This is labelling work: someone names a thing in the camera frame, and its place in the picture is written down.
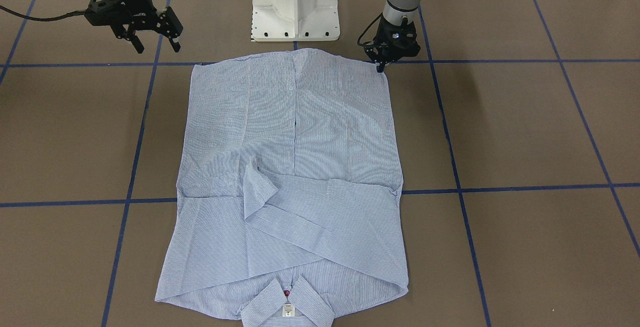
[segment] folded shirt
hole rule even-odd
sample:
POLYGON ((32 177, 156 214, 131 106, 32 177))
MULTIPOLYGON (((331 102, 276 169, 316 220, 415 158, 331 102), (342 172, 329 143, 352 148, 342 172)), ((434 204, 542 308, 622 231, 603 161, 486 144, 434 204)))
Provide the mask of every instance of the folded shirt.
POLYGON ((317 49, 196 65, 155 300, 244 327, 329 327, 402 297, 402 185, 375 65, 317 49))

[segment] cable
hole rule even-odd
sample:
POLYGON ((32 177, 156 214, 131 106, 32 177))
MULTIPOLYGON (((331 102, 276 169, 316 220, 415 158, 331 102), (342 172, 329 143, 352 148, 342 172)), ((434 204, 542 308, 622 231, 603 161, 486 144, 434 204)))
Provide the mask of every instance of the cable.
POLYGON ((0 5, 0 10, 3 10, 5 12, 9 12, 10 14, 14 15, 14 16, 18 16, 21 18, 24 18, 25 20, 29 20, 29 21, 37 21, 37 22, 52 22, 52 21, 60 21, 63 20, 65 18, 69 18, 69 17, 73 17, 73 16, 82 16, 85 14, 85 10, 74 10, 73 12, 69 12, 63 15, 58 15, 58 17, 48 17, 48 18, 39 18, 39 17, 31 17, 30 15, 25 15, 22 13, 18 13, 14 10, 10 10, 9 8, 6 8, 6 6, 2 6, 0 5))
POLYGON ((370 40, 369 42, 364 42, 364 43, 362 43, 361 40, 364 37, 364 35, 367 33, 367 31, 369 31, 371 26, 373 26, 373 24, 375 24, 375 22, 378 21, 380 18, 382 18, 382 13, 378 14, 377 17, 375 17, 375 19, 373 21, 371 21, 371 23, 365 28, 364 32, 362 32, 362 34, 358 37, 358 46, 360 46, 360 47, 375 47, 374 44, 371 44, 373 42, 372 40, 370 40))

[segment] blue tape line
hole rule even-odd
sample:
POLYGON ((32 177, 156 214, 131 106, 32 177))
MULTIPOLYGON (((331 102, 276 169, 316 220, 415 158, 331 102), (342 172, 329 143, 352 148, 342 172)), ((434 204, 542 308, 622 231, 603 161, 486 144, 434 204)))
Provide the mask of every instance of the blue tape line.
MULTIPOLYGON (((294 42, 294 51, 298 43, 294 42)), ((373 63, 370 60, 361 62, 373 63)), ((434 59, 435 64, 456 63, 558 63, 557 59, 434 59)), ((640 59, 564 59, 565 63, 640 63, 640 59)), ((217 62, 158 62, 158 66, 194 66, 213 65, 217 62)), ((428 60, 398 60, 399 65, 427 65, 428 60)), ((115 63, 17 63, 2 65, 3 68, 54 68, 54 67, 151 67, 153 62, 115 62, 115 63)))
POLYGON ((131 204, 168 204, 178 202, 176 197, 167 198, 133 198, 129 201, 131 204))
POLYGON ((38 201, 38 202, 4 202, 0 208, 12 207, 59 207, 59 206, 94 206, 121 204, 164 204, 177 202, 176 197, 167 198, 132 198, 132 199, 87 199, 75 201, 38 201))
POLYGON ((151 67, 153 62, 118 63, 22 63, 10 64, 9 68, 52 68, 52 67, 151 67))
POLYGON ((637 63, 637 58, 619 58, 619 59, 563 59, 562 62, 567 63, 637 63))
POLYGON ((640 183, 613 183, 615 188, 640 187, 640 183))
MULTIPOLYGON (((462 188, 462 193, 482 192, 517 192, 517 191, 556 191, 556 190, 592 190, 609 188, 605 183, 585 185, 540 185, 540 186, 490 186, 478 188, 462 188)), ((613 183, 615 188, 640 188, 640 182, 613 183)), ((458 193, 457 188, 408 189, 403 195, 444 195, 458 193)), ((11 207, 55 207, 55 206, 92 206, 121 204, 170 204, 178 201, 176 197, 164 198, 131 198, 131 199, 87 199, 75 201, 37 201, 37 202, 0 202, 0 208, 11 207)))
POLYGON ((538 1, 537 0, 533 0, 533 4, 535 5, 535 9, 537 10, 537 14, 540 16, 540 20, 542 21, 542 25, 544 26, 544 30, 546 31, 546 35, 549 38, 549 42, 551 43, 551 47, 553 47, 553 52, 555 53, 555 56, 557 58, 557 62, 560 64, 560 69, 562 69, 562 74, 564 75, 564 79, 566 81, 566 84, 569 87, 569 91, 571 92, 571 97, 573 97, 573 101, 575 103, 575 107, 578 110, 580 118, 582 119, 582 124, 584 125, 584 129, 587 131, 587 135, 589 136, 589 140, 591 142, 593 150, 596 153, 596 156, 598 158, 600 167, 602 168, 602 172, 605 175, 606 182, 608 183, 608 186, 609 186, 609 188, 611 190, 611 194, 613 195, 613 198, 615 200, 615 204, 617 205, 617 210, 620 212, 620 216, 622 217, 622 220, 624 221, 624 226, 626 226, 626 231, 629 233, 629 238, 631 238, 631 243, 633 243, 633 247, 635 247, 635 252, 638 255, 638 258, 640 258, 640 245, 638 245, 638 240, 636 239, 636 235, 634 235, 634 231, 633 231, 633 229, 631 229, 631 224, 629 223, 629 220, 627 219, 627 215, 625 213, 624 208, 622 208, 622 204, 620 202, 620 199, 618 199, 618 193, 616 193, 615 186, 614 186, 613 182, 611 181, 611 177, 609 175, 609 172, 607 171, 607 167, 604 164, 604 160, 602 159, 600 150, 598 149, 598 145, 596 144, 596 141, 594 139, 594 135, 592 134, 592 130, 589 128, 589 124, 587 123, 587 119, 585 118, 585 113, 583 113, 583 109, 582 109, 582 107, 580 107, 580 102, 578 101, 578 96, 576 95, 576 92, 574 91, 574 86, 572 85, 571 80, 569 79, 569 74, 567 74, 567 70, 565 69, 565 64, 563 63, 562 59, 560 58, 560 53, 558 53, 558 49, 556 47, 556 43, 554 42, 554 39, 551 36, 551 31, 549 30, 549 26, 547 25, 547 22, 546 22, 544 16, 542 16, 542 10, 540 9, 540 6, 538 5, 538 1))
POLYGON ((446 142, 448 144, 448 153, 451 157, 451 167, 453 169, 453 177, 455 179, 455 187, 457 190, 457 197, 460 201, 460 209, 462 211, 462 218, 464 219, 464 229, 466 229, 466 239, 469 243, 469 250, 471 252, 471 260, 473 261, 473 269, 475 270, 475 279, 477 280, 478 290, 480 292, 480 300, 482 301, 482 310, 484 311, 484 320, 487 327, 491 327, 491 318, 489 316, 489 306, 487 305, 487 298, 485 297, 485 288, 482 282, 482 276, 480 275, 480 266, 478 264, 478 257, 476 256, 476 247, 474 245, 473 235, 471 234, 471 226, 469 225, 469 217, 467 215, 467 207, 465 206, 465 198, 462 193, 462 187, 460 185, 460 177, 458 175, 458 168, 456 166, 456 158, 453 153, 453 144, 451 143, 451 136, 449 134, 449 127, 447 126, 447 117, 444 112, 444 105, 442 104, 442 97, 440 87, 438 84, 438 76, 434 65, 434 57, 432 56, 432 49, 429 44, 429 37, 427 36, 427 28, 425 25, 425 19, 423 18, 423 9, 418 6, 418 14, 420 15, 420 22, 422 23, 422 33, 424 35, 424 43, 427 49, 427 56, 429 58, 429 67, 431 70, 431 76, 433 78, 433 86, 436 90, 436 97, 438 99, 438 107, 442 115, 442 127, 444 128, 444 134, 446 142))
POLYGON ((462 188, 464 193, 480 192, 515 192, 515 191, 556 191, 556 190, 592 190, 609 188, 608 184, 596 183, 587 185, 540 185, 540 186, 490 186, 480 188, 462 188))
POLYGON ((442 189, 410 189, 403 190, 403 195, 441 195, 446 193, 458 193, 455 188, 442 188, 442 189))
POLYGON ((433 63, 557 63, 555 59, 439 59, 433 63))
MULTIPOLYGON (((169 6, 171 0, 166 0, 166 5, 169 6)), ((156 81, 156 72, 158 71, 158 60, 160 60, 160 51, 162 50, 163 36, 158 36, 158 43, 155 50, 155 58, 153 59, 153 70, 151 70, 151 79, 149 81, 149 87, 146 92, 146 101, 144 102, 144 111, 142 112, 142 122, 140 122, 140 131, 137 136, 137 145, 135 146, 135 156, 133 158, 133 166, 131 167, 131 179, 128 185, 128 191, 126 192, 126 199, 130 200, 133 195, 133 186, 136 181, 136 172, 138 170, 138 161, 140 160, 140 151, 142 149, 142 140, 145 135, 145 123, 147 120, 147 112, 149 111, 149 101, 151 100, 151 94, 154 89, 154 83, 156 81)), ((116 282, 116 275, 118 273, 118 264, 120 262, 120 254, 122 251, 122 241, 124 240, 124 232, 127 227, 127 219, 129 217, 130 203, 126 203, 124 210, 122 211, 122 221, 120 223, 120 231, 118 235, 118 243, 116 245, 116 252, 113 258, 113 266, 111 268, 111 277, 109 280, 109 289, 107 290, 107 299, 104 303, 104 311, 102 313, 102 327, 107 326, 109 319, 109 311, 112 304, 112 297, 114 295, 114 286, 116 282)))
MULTIPOLYGON (((32 10, 34 10, 34 6, 36 4, 36 0, 31 0, 31 3, 29 4, 29 8, 27 9, 27 16, 30 16, 32 14, 32 10)), ((7 70, 9 69, 9 65, 11 64, 11 60, 14 58, 14 54, 16 53, 16 49, 18 48, 18 42, 20 42, 20 37, 22 37, 23 35, 23 31, 25 31, 25 26, 27 25, 27 19, 22 19, 22 24, 20 25, 20 29, 18 29, 18 34, 15 36, 15 39, 13 40, 13 46, 11 46, 11 51, 9 52, 9 56, 6 59, 6 62, 4 63, 4 67, 2 67, 2 72, 0 72, 0 84, 2 84, 2 81, 5 79, 5 76, 7 74, 7 70)))
POLYGON ((48 206, 89 206, 89 205, 121 205, 126 199, 92 199, 86 201, 46 201, 46 202, 5 202, 0 208, 8 207, 48 207, 48 206))

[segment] clothing label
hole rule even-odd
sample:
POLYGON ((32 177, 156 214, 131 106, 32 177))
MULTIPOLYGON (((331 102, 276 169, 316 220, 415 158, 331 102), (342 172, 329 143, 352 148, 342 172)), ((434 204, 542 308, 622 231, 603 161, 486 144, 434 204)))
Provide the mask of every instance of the clothing label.
POLYGON ((296 307, 293 304, 285 303, 282 306, 282 317, 296 317, 296 307))

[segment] brown floor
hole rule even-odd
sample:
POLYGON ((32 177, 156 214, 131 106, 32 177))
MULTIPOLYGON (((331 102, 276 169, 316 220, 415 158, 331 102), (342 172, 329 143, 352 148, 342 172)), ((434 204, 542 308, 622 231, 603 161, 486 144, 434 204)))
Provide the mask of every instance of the brown floor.
MULTIPOLYGON (((339 3, 340 40, 297 47, 365 59, 355 40, 384 0, 339 3)), ((178 54, 155 33, 138 55, 82 17, 0 14, 3 327, 241 325, 153 301, 190 65, 295 46, 249 41, 251 0, 171 5, 178 54)), ((418 24, 420 55, 386 70, 410 292, 334 325, 640 326, 640 0, 426 0, 422 15, 432 55, 418 24)))

